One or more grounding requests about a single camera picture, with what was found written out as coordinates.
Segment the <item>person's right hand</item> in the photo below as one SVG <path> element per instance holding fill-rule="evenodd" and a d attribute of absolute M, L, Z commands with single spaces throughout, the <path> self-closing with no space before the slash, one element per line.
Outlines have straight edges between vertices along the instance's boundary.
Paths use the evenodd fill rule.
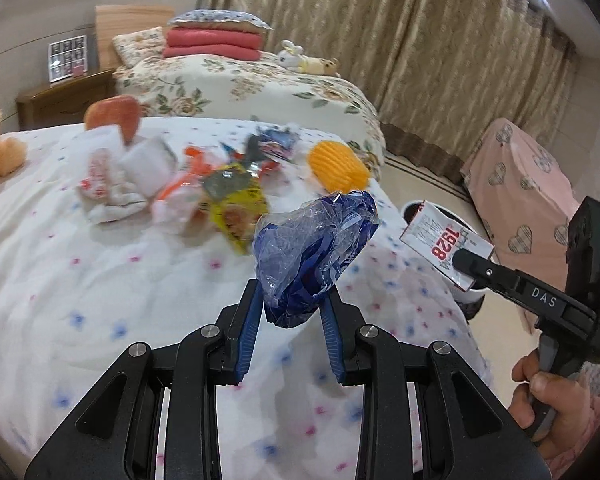
<path fill-rule="evenodd" d="M 585 435 L 591 415 L 591 391 L 584 376 L 570 380 L 540 370 L 539 352 L 530 352 L 512 369 L 512 379 L 518 384 L 509 405 L 509 414 L 522 429 L 534 422 L 530 398 L 547 404 L 555 419 L 538 449 L 546 460 L 571 450 Z"/>

